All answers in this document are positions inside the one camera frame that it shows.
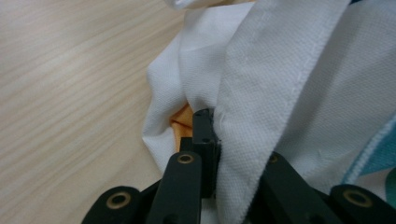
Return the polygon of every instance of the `wood grain surface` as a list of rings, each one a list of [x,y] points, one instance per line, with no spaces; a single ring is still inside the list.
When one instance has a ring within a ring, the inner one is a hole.
[[[160,178],[146,70],[182,26],[162,0],[0,0],[0,223],[80,223]]]

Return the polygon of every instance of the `black plastic part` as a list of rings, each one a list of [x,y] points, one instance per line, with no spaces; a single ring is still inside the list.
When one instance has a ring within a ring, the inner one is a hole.
[[[138,212],[135,216],[133,223],[145,223],[151,209],[152,202],[154,201],[158,187],[160,186],[161,180],[155,182],[142,192],[140,192],[140,204]]]
[[[146,223],[200,223],[201,170],[198,154],[189,151],[174,154],[166,166]]]
[[[313,189],[314,192],[320,197],[320,199],[325,202],[327,205],[329,205],[329,195],[323,193],[322,191],[319,191],[317,189]]]
[[[213,131],[212,111],[199,110],[192,117],[192,150],[202,157],[202,197],[210,198],[216,188],[220,145]]]
[[[272,215],[260,191],[256,192],[256,196],[247,213],[247,223],[251,224],[276,224],[276,220]]]
[[[84,217],[82,224],[133,223],[139,207],[139,191],[116,187],[103,193]]]
[[[180,151],[192,151],[192,138],[181,137],[180,138]]]
[[[332,208],[345,223],[395,224],[396,210],[372,192],[353,185],[339,185],[330,194]]]
[[[276,223],[343,223],[278,153],[267,163],[258,197],[265,201]]]

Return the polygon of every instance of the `white fabric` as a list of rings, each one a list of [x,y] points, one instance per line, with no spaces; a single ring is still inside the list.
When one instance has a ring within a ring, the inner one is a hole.
[[[223,0],[164,0],[165,3],[174,9],[198,8],[216,4]]]
[[[149,66],[143,139],[161,170],[175,148],[170,116],[187,102],[193,111],[215,108],[221,223],[243,221],[273,150],[328,191],[395,111],[395,2],[348,3],[266,0],[189,11]],[[216,222],[205,202],[202,223]]]

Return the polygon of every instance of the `orange object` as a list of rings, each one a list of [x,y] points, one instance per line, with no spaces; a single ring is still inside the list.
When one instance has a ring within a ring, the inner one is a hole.
[[[181,137],[192,137],[192,109],[189,104],[186,104],[171,118],[171,127],[175,134],[176,152],[180,151]]]

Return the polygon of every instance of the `wooden table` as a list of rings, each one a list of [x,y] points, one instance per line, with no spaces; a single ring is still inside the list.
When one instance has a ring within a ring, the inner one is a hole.
[[[163,0],[0,0],[0,223],[80,223],[160,178],[146,69],[181,29]]]

